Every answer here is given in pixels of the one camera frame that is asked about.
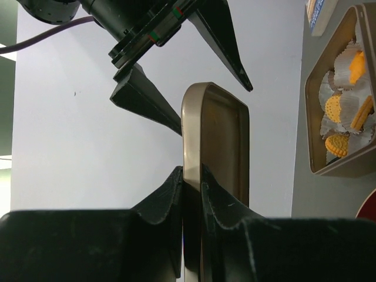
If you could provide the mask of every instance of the cookie tray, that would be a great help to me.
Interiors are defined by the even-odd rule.
[[[182,104],[186,182],[200,190],[201,164],[234,197],[249,206],[248,107],[214,83],[188,88]]]
[[[352,6],[344,15],[305,83],[308,148],[310,167],[314,174],[359,177],[376,171],[375,136],[366,147],[326,165],[327,150],[325,141],[320,136],[320,126],[324,112],[318,100],[318,91],[324,75],[327,71],[333,69],[337,55],[345,49],[350,40],[355,38],[355,24],[357,19],[359,19],[363,42],[362,48],[366,61],[366,75],[370,76],[371,94],[375,103],[376,57],[373,46],[376,46],[376,17],[374,15],[376,15],[375,3]]]

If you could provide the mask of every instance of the metal tray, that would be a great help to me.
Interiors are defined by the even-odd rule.
[[[355,38],[355,24],[360,20],[363,50],[366,60],[367,74],[370,76],[372,99],[375,103],[376,91],[376,57],[373,46],[376,46],[376,4],[352,6],[344,15],[335,30],[323,54],[305,84],[305,105],[307,112],[308,147],[311,171],[318,175],[359,177],[376,171],[376,140],[353,154],[350,154],[326,166],[326,148],[320,136],[321,120],[324,112],[318,101],[318,90],[327,71],[333,69],[334,60],[350,40]]]
[[[214,83],[188,88],[182,104],[183,178],[200,190],[201,166],[249,206],[248,107]]]
[[[214,83],[188,88],[182,103],[184,280],[204,277],[201,249],[202,164],[219,185],[249,206],[248,107]]]

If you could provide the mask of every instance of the white paper liner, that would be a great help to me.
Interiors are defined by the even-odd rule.
[[[376,113],[373,113],[367,117],[367,120],[363,124],[363,130],[374,130],[376,125]]]
[[[335,123],[325,114],[321,120],[320,135],[323,139],[328,138],[336,133],[345,133],[347,130],[340,123]]]
[[[340,89],[352,89],[355,85],[350,83],[349,66],[361,47],[350,42],[346,49],[334,61],[334,84]]]
[[[371,96],[371,88],[366,79],[360,79],[353,90],[342,92],[340,120],[350,133],[360,133],[360,130],[351,128],[351,123],[368,96]]]
[[[328,77],[330,73],[331,72],[327,72],[324,75],[324,78],[321,81],[320,90],[318,91],[318,100],[320,101],[320,106],[324,112],[325,112],[326,102],[335,93],[335,91],[332,89],[331,85],[329,84]]]
[[[338,90],[338,88],[334,84],[334,72],[332,70],[329,70],[328,82],[329,82],[329,85],[332,88],[332,90],[334,90],[334,91]]]
[[[351,134],[348,138],[348,155],[368,145],[374,135],[373,129],[363,131],[358,135]]]
[[[357,23],[355,24],[355,37],[357,38],[357,43],[359,45],[362,45],[363,38],[362,38],[361,30],[360,30],[359,20],[357,20]]]
[[[337,156],[334,156],[332,153],[330,153],[329,151],[327,151],[327,164],[329,162],[331,162],[332,160],[334,160]]]

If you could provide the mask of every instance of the white wall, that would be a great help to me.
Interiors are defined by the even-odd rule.
[[[177,112],[189,85],[202,81],[248,104],[251,207],[265,216],[289,216],[304,1],[229,4],[252,93],[188,22],[140,64]],[[18,41],[48,28],[20,8]],[[18,53],[12,209],[131,207],[182,164],[180,136],[109,101],[116,69],[107,54],[114,45],[90,23]]]

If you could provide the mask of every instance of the green stripe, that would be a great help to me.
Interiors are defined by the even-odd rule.
[[[152,31],[149,35],[154,39],[155,42],[159,40],[159,36],[155,31]]]
[[[0,43],[5,46],[16,43],[17,9],[16,0],[0,0]]]
[[[0,156],[12,154],[16,62],[0,57]]]

